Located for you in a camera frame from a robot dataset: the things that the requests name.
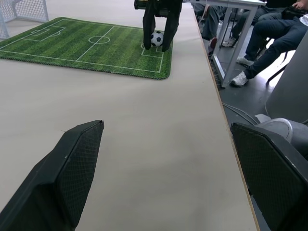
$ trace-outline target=miniature soccer goal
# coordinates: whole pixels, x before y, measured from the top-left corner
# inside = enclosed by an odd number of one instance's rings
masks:
[[[0,39],[9,37],[7,22],[25,19],[45,23],[48,21],[45,0],[0,0]]]

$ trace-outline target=miniature soccer field mat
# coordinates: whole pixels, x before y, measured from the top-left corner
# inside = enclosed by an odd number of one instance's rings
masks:
[[[164,79],[172,46],[161,49],[144,48],[142,28],[56,18],[0,42],[0,58]]]

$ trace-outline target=dark pants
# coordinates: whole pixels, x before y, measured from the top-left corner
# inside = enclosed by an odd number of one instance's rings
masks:
[[[308,26],[302,24],[298,18],[256,23],[246,50],[246,59],[253,61],[257,58],[258,50],[262,47],[264,39],[274,38],[275,41],[264,55],[245,70],[247,79],[254,78],[278,59],[282,53],[296,50],[307,30]]]
[[[219,19],[223,17],[227,7],[209,6],[207,9],[207,18],[203,27],[202,37],[206,40],[211,40],[217,36]]]
[[[260,7],[257,9],[256,15],[252,21],[252,25],[254,26],[258,21],[262,20],[272,20],[272,19],[281,19],[281,12],[284,11],[285,8],[269,8],[267,6]],[[249,15],[249,11],[244,12],[240,17],[237,24],[232,29],[233,38],[239,38],[240,33],[245,25],[246,19]]]

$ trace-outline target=desk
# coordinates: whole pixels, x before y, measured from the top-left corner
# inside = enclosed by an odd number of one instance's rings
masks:
[[[240,54],[245,38],[247,37],[249,27],[251,26],[252,21],[255,17],[256,11],[259,6],[265,6],[266,2],[262,2],[260,0],[184,0],[184,1],[191,2],[191,3],[201,3],[201,4],[218,5],[218,6],[227,7],[223,25],[222,25],[220,34],[218,36],[218,41],[217,41],[217,44],[216,44],[216,47],[214,49],[213,56],[212,56],[214,64],[218,70],[219,77],[221,78],[221,86],[225,88],[226,86],[230,84],[232,79],[235,77],[232,75],[232,71],[234,69],[236,59]],[[245,25],[240,34],[239,40],[237,42],[237,45],[235,46],[229,66],[225,73],[224,69],[222,68],[220,64],[220,61],[217,55],[220,50],[220,45],[223,40],[223,35],[227,29],[227,24],[228,24],[230,15],[231,15],[232,8],[250,10],[250,13],[246,19]]]
[[[60,16],[142,27],[127,0],[49,0]],[[164,29],[164,18],[157,29]],[[35,26],[8,24],[11,34]],[[77,231],[257,231],[204,45],[184,4],[166,80],[0,60],[0,209],[78,124],[105,130]]]

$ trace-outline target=gray floor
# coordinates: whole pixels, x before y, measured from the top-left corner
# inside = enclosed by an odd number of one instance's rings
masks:
[[[250,28],[249,34],[245,40],[245,44],[241,50],[240,56],[245,55],[245,50],[248,45],[250,36],[252,32],[252,27]],[[208,41],[204,40],[205,48],[208,47]],[[219,60],[222,63],[223,68],[226,68],[228,65],[228,60],[231,59],[233,49],[232,48],[222,48],[220,53],[218,54]],[[288,62],[292,58],[293,54],[288,54],[288,58],[286,62]],[[255,117],[255,115],[258,114],[265,114],[265,102],[272,93],[274,87],[276,86],[281,74],[277,76],[273,81],[270,82],[270,84],[267,86],[266,82],[267,80],[276,73],[281,68],[281,63],[284,59],[284,54],[281,55],[281,57],[273,63],[267,70],[260,73],[255,79],[250,80],[247,85],[245,85],[242,88],[236,88],[232,86],[228,86],[227,88],[223,89],[220,87],[220,80],[219,77],[216,75],[216,84],[220,93],[220,97],[223,103],[231,105],[233,107],[239,108],[243,111],[245,111],[247,114],[249,114],[251,117],[253,117],[256,121],[258,119]],[[217,73],[214,65],[212,64],[212,69],[214,74]],[[241,71],[243,71],[245,68],[239,64],[236,65],[233,74],[234,77],[237,76]],[[225,107],[225,112],[227,115],[228,123],[231,125],[233,122],[240,122],[249,124],[248,121],[240,117],[235,112],[231,111],[230,109]],[[253,205],[256,211],[257,219],[260,225],[261,231],[270,231],[268,228],[262,213],[257,207],[256,202],[253,200]]]

